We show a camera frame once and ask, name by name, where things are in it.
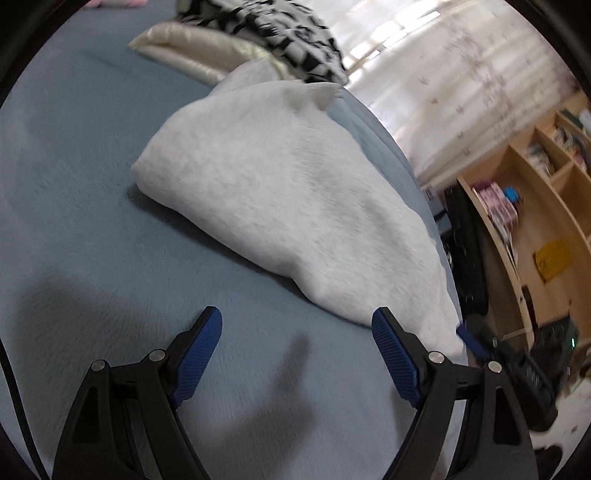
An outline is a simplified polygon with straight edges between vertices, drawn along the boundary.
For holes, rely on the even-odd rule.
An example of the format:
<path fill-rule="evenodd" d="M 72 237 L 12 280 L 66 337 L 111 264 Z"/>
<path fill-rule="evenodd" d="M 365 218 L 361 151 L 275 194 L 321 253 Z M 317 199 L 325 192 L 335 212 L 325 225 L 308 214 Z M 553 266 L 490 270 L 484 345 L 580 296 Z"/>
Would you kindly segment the light grey hoodie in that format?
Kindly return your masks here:
<path fill-rule="evenodd" d="M 341 95 L 247 62 L 166 120 L 132 178 L 322 309 L 369 325 L 388 307 L 427 348 L 456 356 L 459 312 L 427 201 L 404 197 L 329 117 Z"/>

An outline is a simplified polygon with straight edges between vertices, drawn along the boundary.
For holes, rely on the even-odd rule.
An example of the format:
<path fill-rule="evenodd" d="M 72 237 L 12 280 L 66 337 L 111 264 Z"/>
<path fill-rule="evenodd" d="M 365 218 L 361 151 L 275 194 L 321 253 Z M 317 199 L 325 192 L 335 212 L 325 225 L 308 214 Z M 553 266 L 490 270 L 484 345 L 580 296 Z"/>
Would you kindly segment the black clothing by bed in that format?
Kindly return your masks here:
<path fill-rule="evenodd" d="M 460 183 L 447 188 L 444 198 L 451 230 L 443 240 L 451 257 L 462 318 L 486 316 L 489 292 L 480 242 L 480 216 Z"/>

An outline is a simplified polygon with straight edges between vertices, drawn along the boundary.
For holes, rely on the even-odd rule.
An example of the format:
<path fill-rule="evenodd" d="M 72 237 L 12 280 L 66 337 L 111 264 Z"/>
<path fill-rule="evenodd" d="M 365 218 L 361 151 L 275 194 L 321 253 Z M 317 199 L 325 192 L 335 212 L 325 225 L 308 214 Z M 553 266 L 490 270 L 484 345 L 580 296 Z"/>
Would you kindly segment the yellow paper bag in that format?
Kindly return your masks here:
<path fill-rule="evenodd" d="M 547 242 L 533 253 L 533 261 L 544 284 L 548 284 L 573 264 L 569 243 L 558 238 Z"/>

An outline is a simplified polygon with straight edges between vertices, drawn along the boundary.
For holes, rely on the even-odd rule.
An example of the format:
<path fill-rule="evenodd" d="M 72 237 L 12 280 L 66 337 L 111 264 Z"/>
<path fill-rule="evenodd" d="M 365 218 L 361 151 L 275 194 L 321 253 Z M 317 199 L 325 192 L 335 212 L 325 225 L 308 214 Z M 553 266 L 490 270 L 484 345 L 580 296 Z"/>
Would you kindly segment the pink boxes on shelf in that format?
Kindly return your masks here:
<path fill-rule="evenodd" d="M 510 231 L 518 226 L 517 209 L 497 182 L 481 181 L 473 190 L 491 218 L 498 218 Z"/>

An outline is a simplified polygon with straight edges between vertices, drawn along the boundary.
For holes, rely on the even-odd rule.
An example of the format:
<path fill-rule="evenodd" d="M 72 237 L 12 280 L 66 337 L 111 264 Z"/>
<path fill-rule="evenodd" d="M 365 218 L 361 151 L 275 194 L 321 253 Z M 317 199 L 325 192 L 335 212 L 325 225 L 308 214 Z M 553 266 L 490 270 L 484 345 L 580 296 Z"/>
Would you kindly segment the blue small box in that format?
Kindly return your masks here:
<path fill-rule="evenodd" d="M 519 204 L 522 201 L 520 193 L 512 186 L 505 187 L 503 193 L 511 204 Z"/>

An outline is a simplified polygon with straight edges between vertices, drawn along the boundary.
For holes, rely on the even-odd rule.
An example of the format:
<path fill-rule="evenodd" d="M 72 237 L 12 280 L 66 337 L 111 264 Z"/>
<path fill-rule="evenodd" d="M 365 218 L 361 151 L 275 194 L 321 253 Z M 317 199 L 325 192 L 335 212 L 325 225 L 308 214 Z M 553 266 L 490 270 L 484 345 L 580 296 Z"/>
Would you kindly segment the wooden bookshelf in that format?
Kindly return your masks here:
<path fill-rule="evenodd" d="M 582 341 L 590 338 L 590 136 L 575 122 L 589 107 L 578 91 L 457 178 L 481 219 L 487 320 L 517 346 L 532 346 L 535 325 L 565 315 Z M 473 190 L 481 181 L 512 186 L 522 197 L 509 239 Z M 558 238 L 568 241 L 573 264 L 544 284 L 533 253 Z"/>

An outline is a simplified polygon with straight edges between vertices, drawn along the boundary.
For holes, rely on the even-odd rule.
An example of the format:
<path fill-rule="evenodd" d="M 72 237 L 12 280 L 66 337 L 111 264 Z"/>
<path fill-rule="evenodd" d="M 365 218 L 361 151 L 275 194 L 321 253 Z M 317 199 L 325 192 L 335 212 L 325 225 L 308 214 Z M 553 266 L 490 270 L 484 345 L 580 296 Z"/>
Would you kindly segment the grey-blue bed blanket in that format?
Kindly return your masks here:
<path fill-rule="evenodd" d="M 90 364 L 141 360 L 205 306 L 221 341 L 179 411 L 214 479 L 380 479 L 414 412 L 367 328 L 141 194 L 129 170 L 197 80 L 132 52 L 170 1 L 82 10 L 1 109 L 1 338 L 55 456 Z"/>

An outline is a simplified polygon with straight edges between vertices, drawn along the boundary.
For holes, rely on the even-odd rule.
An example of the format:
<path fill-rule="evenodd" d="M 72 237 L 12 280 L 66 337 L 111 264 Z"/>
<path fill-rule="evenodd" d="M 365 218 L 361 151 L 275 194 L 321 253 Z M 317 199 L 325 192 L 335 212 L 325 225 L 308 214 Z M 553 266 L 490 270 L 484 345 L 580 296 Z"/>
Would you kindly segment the black and white patterned garment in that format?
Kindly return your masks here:
<path fill-rule="evenodd" d="M 349 83 L 331 30 L 313 9 L 297 1 L 178 1 L 176 10 L 184 24 L 263 47 L 305 82 Z"/>

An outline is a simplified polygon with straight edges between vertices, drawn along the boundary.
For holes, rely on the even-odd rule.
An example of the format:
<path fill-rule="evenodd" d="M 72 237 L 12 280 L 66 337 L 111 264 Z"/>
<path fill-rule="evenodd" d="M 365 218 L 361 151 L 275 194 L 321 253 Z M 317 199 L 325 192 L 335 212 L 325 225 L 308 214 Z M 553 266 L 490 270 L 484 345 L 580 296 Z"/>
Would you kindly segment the cream satin garment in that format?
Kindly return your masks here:
<path fill-rule="evenodd" d="M 128 47 L 208 85 L 218 84 L 242 64 L 259 60 L 265 60 L 273 69 L 270 79 L 294 79 L 286 64 L 256 43 L 177 20 L 151 26 Z"/>

